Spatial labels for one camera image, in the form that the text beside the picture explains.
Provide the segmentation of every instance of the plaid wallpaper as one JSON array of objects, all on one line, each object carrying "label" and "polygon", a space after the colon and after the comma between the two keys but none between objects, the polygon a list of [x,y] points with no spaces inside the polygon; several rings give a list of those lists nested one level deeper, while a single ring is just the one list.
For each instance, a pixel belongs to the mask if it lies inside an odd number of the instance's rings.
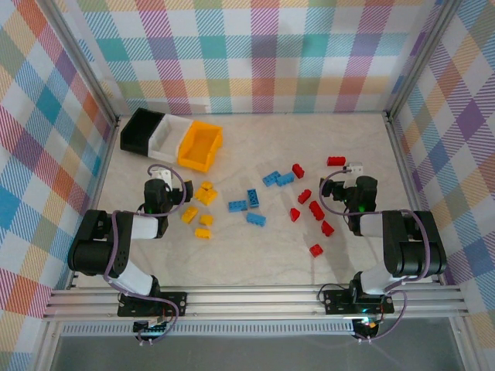
[{"label": "plaid wallpaper", "polygon": [[382,111],[442,4],[56,2],[123,114]]},{"label": "plaid wallpaper", "polygon": [[35,0],[0,0],[0,370],[24,370],[110,124]]},{"label": "plaid wallpaper", "polygon": [[495,1],[464,0],[397,129],[495,369]]}]

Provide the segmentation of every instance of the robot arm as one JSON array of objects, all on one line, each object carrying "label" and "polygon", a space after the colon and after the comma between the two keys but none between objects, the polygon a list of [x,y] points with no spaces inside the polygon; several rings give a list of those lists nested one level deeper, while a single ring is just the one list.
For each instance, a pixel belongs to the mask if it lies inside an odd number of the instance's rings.
[{"label": "robot arm", "polygon": [[[185,182],[186,199],[191,200],[193,184]],[[152,178],[145,183],[143,214],[118,212],[115,216],[118,231],[117,254],[109,277],[124,291],[144,296],[159,295],[156,278],[141,271],[132,263],[129,250],[132,240],[162,238],[169,221],[167,216],[145,216],[162,214],[178,205],[183,197],[181,189],[172,188],[172,176],[168,170],[152,172]],[[73,271],[88,276],[103,275],[114,246],[114,226],[111,215],[101,210],[88,210],[70,247],[68,264]]]},{"label": "robot arm", "polygon": [[[358,165],[349,164],[347,167],[359,168]],[[343,313],[342,308],[346,307],[349,313],[362,308],[366,308],[368,313],[379,312],[394,284],[405,278],[418,277],[425,269],[425,241],[419,225],[412,215],[400,210],[366,214],[374,212],[377,206],[378,181],[370,176],[358,176],[352,182],[323,182],[325,179],[320,180],[323,197],[332,196],[334,201],[343,202],[349,213],[358,213],[349,216],[349,230],[356,236],[382,237],[384,247],[383,261],[367,271],[358,272],[350,282],[347,293],[340,292],[337,297],[331,298],[333,310]],[[428,237],[430,265],[425,276],[441,274],[446,268],[446,254],[433,215],[424,211],[414,211],[414,214]]]}]

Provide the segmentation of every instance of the blue lego brick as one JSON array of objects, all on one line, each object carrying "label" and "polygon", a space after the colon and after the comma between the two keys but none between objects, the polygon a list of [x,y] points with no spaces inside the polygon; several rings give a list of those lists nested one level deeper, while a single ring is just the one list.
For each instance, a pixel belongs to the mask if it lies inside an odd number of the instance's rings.
[{"label": "blue lego brick", "polygon": [[277,185],[279,187],[285,186],[286,184],[294,182],[294,173],[290,172],[289,174],[280,175],[277,180]]},{"label": "blue lego brick", "polygon": [[271,186],[272,184],[275,184],[277,182],[277,178],[280,176],[280,173],[279,172],[273,172],[272,174],[270,175],[266,175],[264,178],[263,178],[263,183],[269,187]]},{"label": "blue lego brick", "polygon": [[247,190],[247,198],[249,199],[249,207],[259,207],[260,202],[258,201],[258,194],[256,193],[256,189],[248,189]]},{"label": "blue lego brick", "polygon": [[245,211],[248,209],[248,203],[245,199],[242,201],[232,201],[229,203],[229,213],[234,213],[236,211]]},{"label": "blue lego brick", "polygon": [[246,220],[248,223],[256,224],[257,226],[265,226],[266,218],[262,215],[247,213]]}]

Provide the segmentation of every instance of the toy brick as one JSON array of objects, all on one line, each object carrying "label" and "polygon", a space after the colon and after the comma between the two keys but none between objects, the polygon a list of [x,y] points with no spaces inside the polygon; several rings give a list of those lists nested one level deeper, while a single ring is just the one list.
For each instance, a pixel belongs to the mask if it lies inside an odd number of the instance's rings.
[{"label": "toy brick", "polygon": [[280,176],[279,172],[273,172],[272,174],[266,175],[263,178],[263,183],[269,187],[277,182],[277,178]]},{"label": "toy brick", "polygon": [[207,181],[202,182],[201,183],[201,188],[202,189],[205,189],[206,191],[208,191],[208,190],[210,190],[210,189],[213,188],[213,183],[212,182],[207,182]]},{"label": "toy brick", "polygon": [[323,218],[325,217],[325,213],[323,212],[322,208],[319,207],[317,201],[312,201],[309,204],[309,209],[311,210],[316,220],[320,221],[323,220]]},{"label": "toy brick", "polygon": [[298,179],[301,179],[304,176],[304,170],[302,170],[302,167],[300,164],[294,164],[292,166],[292,172],[297,176]]},{"label": "toy brick", "polygon": [[323,249],[320,245],[316,244],[315,246],[309,248],[309,252],[313,255],[313,257],[317,257],[323,254]]},{"label": "toy brick", "polygon": [[247,199],[249,199],[249,207],[259,207],[260,202],[258,200],[258,194],[256,193],[256,189],[248,189],[247,190]]},{"label": "toy brick", "polygon": [[213,216],[212,215],[202,215],[200,217],[200,224],[204,226],[211,226],[213,224]]},{"label": "toy brick", "polygon": [[196,230],[194,231],[194,236],[209,240],[211,238],[211,231],[205,230],[204,228],[196,228]]},{"label": "toy brick", "polygon": [[201,200],[202,203],[204,203],[206,206],[209,206],[214,199],[218,196],[218,192],[214,189],[209,189],[207,190],[206,195],[204,196],[203,200]]},{"label": "toy brick", "polygon": [[290,172],[285,175],[280,175],[277,180],[277,186],[282,187],[285,186],[286,184],[294,182],[294,173]]},{"label": "toy brick", "polygon": [[262,215],[247,213],[246,220],[248,223],[256,224],[257,226],[265,226],[266,218]]},{"label": "toy brick", "polygon": [[301,215],[301,212],[295,208],[292,208],[290,214],[292,222],[295,222],[299,218],[299,215]]},{"label": "toy brick", "polygon": [[196,191],[196,193],[194,193],[194,198],[202,202],[202,200],[206,197],[206,195],[207,195],[207,191],[203,188],[200,188]]},{"label": "toy brick", "polygon": [[311,191],[309,189],[305,189],[304,191],[302,191],[302,193],[299,195],[299,197],[297,198],[297,200],[299,201],[299,203],[302,205],[303,203],[305,203],[308,198],[311,197]]},{"label": "toy brick", "polygon": [[326,160],[326,165],[327,166],[344,166],[346,164],[346,158],[345,157],[328,157]]},{"label": "toy brick", "polygon": [[236,211],[245,211],[248,209],[248,203],[243,199],[241,201],[229,202],[229,213],[235,213]]},{"label": "toy brick", "polygon": [[335,230],[325,220],[322,223],[322,232],[325,236],[330,237]]},{"label": "toy brick", "polygon": [[184,223],[189,224],[194,219],[194,216],[196,216],[197,213],[198,213],[197,207],[189,206],[180,219]]}]

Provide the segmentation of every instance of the black bracket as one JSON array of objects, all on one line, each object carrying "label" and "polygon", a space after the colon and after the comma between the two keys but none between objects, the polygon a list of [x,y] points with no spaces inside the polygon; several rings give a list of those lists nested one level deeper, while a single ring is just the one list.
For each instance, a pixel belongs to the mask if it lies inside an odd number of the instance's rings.
[{"label": "black bracket", "polygon": [[[186,314],[187,293],[186,292],[159,292],[156,298],[170,300],[179,309],[179,317]],[[119,295],[118,317],[160,317],[163,315],[164,303],[134,298],[132,296]],[[166,317],[175,316],[173,308],[165,305]]]},{"label": "black bracket", "polygon": [[390,297],[361,298],[353,303],[349,290],[325,290],[323,304],[326,315],[380,315],[394,313],[394,304]]}]

